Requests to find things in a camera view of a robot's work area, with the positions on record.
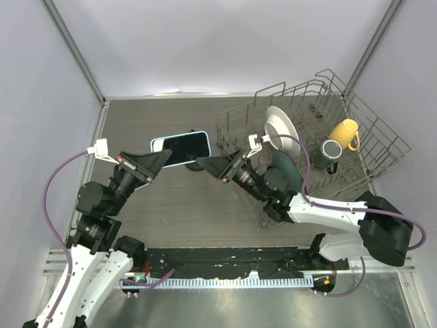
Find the black phone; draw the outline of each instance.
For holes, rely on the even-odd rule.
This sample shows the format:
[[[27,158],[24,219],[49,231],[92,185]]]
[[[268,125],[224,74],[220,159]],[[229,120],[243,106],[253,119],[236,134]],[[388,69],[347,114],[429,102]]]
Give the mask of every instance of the black phone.
[[[205,131],[194,131],[181,135],[155,138],[150,142],[152,152],[170,149],[171,156],[164,167],[193,163],[198,157],[210,157],[211,145]]]

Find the gray floor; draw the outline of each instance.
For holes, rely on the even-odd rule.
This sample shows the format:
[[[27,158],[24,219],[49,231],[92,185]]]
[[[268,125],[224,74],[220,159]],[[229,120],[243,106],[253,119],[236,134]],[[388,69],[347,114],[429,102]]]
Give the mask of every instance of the gray floor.
[[[213,155],[220,155],[217,114],[252,99],[113,100],[102,136],[116,156],[120,150],[150,152],[153,138],[193,128],[207,131]],[[92,179],[106,184],[112,169],[97,161]],[[148,247],[305,246],[317,233],[335,232],[311,224],[263,228],[258,209],[243,190],[183,166],[163,169],[150,187],[130,197],[118,219],[123,222],[119,236],[135,237]]]
[[[335,292],[361,274],[342,275]],[[414,327],[397,274],[371,274],[348,297],[324,298],[308,289],[157,290],[139,298],[115,291],[93,328]]]

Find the light blue phone case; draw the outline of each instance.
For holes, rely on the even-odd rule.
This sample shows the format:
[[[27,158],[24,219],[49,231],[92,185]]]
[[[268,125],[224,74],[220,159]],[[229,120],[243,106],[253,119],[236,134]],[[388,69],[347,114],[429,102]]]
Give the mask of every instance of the light blue phone case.
[[[194,134],[194,133],[204,133],[205,134],[205,136],[206,136],[206,142],[208,143],[208,150],[209,150],[209,155],[208,155],[208,157],[210,157],[211,156],[211,145],[210,145],[210,138],[208,137],[208,134],[207,134],[207,132],[205,132],[205,131],[195,131],[195,132],[187,132],[187,133],[182,133],[182,134],[180,134],[180,135],[169,135],[169,136],[166,136],[166,137],[160,137],[160,138],[155,138],[155,139],[153,139],[153,140],[151,140],[151,142],[150,142],[150,151],[151,152],[154,152],[153,151],[153,144],[154,144],[154,142],[156,141],[156,140],[166,140],[166,139],[170,139],[170,138],[174,138],[174,137],[181,137],[181,136],[183,136],[183,135],[192,135],[192,134]],[[194,163],[195,161],[188,161],[188,162],[183,162],[183,163],[178,163],[178,164],[173,164],[173,165],[164,165],[163,166],[163,168],[164,167],[173,167],[173,166],[179,166],[179,165],[185,165],[185,164],[189,164],[189,163]]]

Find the dish rack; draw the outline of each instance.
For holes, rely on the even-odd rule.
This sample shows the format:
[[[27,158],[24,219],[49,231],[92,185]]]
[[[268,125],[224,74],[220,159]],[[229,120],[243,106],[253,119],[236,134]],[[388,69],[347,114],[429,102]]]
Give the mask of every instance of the dish rack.
[[[265,95],[265,92],[277,90]],[[218,115],[217,144],[223,154],[238,148],[249,151],[248,136],[265,135],[264,123],[269,106],[282,109],[293,122],[299,139],[308,150],[328,139],[330,132],[346,118],[358,123],[361,147],[357,152],[344,150],[336,174],[328,174],[311,166],[307,183],[308,194],[332,200],[355,200],[369,183],[386,173],[411,147],[364,101],[362,101],[332,70],[315,74],[315,79],[286,87],[281,82],[255,93],[249,104]],[[254,168],[262,173],[271,161],[274,148],[263,143],[263,150],[253,157]],[[307,164],[301,150],[291,158],[300,174],[305,177]]]

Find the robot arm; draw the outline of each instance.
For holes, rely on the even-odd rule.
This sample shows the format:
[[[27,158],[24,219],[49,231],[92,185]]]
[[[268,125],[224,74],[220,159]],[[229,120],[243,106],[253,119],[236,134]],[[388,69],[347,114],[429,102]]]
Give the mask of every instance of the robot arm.
[[[72,257],[71,274],[66,267],[46,307],[23,328],[88,327],[119,279],[133,265],[144,263],[144,244],[127,236],[117,240],[114,251],[107,258],[121,226],[120,221],[111,217],[119,214],[137,187],[155,179],[171,151],[146,155],[121,152],[117,160],[106,156],[107,150],[103,153],[104,160],[117,163],[117,166],[109,186],[88,182],[79,189],[76,210],[82,216],[76,234],[68,242]],[[93,278],[98,265],[106,258],[104,268]]]
[[[290,186],[284,167],[271,165],[264,174],[259,175],[243,150],[225,156],[197,159],[197,162],[217,180],[224,183],[232,180],[264,203],[264,212],[275,221],[316,223],[346,231],[338,235],[317,235],[310,247],[312,262],[372,256],[395,267],[404,265],[413,225],[389,215],[365,212],[365,209],[372,208],[400,214],[382,197],[370,192],[364,193],[355,202],[310,197],[313,203],[331,208],[351,208],[356,212],[321,208],[308,203],[304,195]]]

